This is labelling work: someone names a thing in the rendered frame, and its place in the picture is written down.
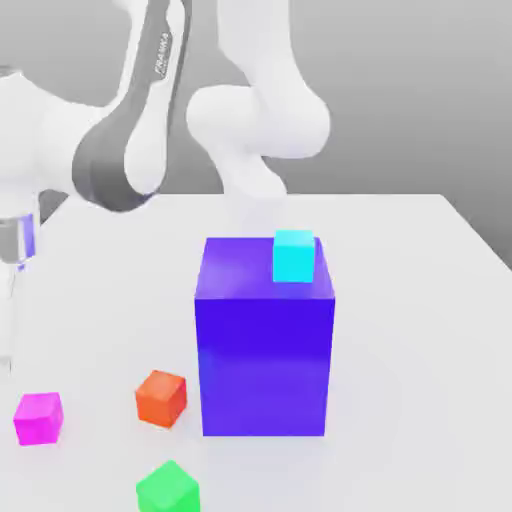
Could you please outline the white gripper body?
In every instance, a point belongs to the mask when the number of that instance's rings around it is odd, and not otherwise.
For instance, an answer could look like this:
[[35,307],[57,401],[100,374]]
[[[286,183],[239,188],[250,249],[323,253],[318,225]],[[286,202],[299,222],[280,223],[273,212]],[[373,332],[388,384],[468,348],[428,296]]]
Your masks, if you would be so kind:
[[12,371],[15,280],[15,267],[0,262],[0,374]]

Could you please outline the small magenta cube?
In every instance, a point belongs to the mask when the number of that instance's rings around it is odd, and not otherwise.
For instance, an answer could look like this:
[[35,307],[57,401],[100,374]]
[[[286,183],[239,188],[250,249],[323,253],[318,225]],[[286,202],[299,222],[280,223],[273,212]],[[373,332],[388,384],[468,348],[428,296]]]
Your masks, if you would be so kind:
[[60,394],[23,394],[13,417],[21,446],[55,444],[60,435],[64,414]]

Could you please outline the small orange cube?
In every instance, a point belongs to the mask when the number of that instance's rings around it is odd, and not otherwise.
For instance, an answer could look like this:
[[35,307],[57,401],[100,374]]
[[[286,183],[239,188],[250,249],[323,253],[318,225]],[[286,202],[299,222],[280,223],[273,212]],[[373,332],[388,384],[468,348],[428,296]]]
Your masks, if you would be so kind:
[[141,421],[171,428],[187,406],[184,377],[153,370],[135,392]]

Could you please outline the small green cube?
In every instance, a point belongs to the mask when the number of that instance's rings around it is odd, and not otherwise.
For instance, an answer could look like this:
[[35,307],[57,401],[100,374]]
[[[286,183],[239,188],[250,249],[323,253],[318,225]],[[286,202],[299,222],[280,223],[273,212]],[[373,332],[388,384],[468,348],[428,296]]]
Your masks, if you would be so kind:
[[200,512],[198,482],[169,460],[136,484],[139,512]]

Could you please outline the small cyan cube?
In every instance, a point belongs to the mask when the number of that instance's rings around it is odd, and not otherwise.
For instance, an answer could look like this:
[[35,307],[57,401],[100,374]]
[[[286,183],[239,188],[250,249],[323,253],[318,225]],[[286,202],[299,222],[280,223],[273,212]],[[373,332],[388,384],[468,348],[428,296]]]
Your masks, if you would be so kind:
[[311,283],[315,264],[315,238],[311,230],[277,230],[273,239],[274,282]]

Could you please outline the large purple box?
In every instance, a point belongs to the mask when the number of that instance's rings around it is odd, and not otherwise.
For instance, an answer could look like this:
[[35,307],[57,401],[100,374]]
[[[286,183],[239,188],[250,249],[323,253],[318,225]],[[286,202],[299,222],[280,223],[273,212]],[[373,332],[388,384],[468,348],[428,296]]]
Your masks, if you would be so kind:
[[206,436],[325,432],[335,293],[323,248],[310,283],[272,279],[270,238],[207,238],[194,297]]

